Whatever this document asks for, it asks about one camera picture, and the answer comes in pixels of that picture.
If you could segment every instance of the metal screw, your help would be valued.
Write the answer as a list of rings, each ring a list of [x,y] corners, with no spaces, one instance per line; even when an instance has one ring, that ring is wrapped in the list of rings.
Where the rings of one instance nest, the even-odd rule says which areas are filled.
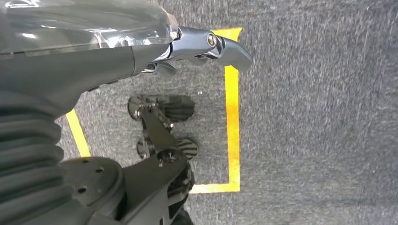
[[[207,43],[209,44],[210,47],[215,47],[215,45],[217,43],[217,38],[215,37],[215,35],[213,33],[209,33],[207,35]]]

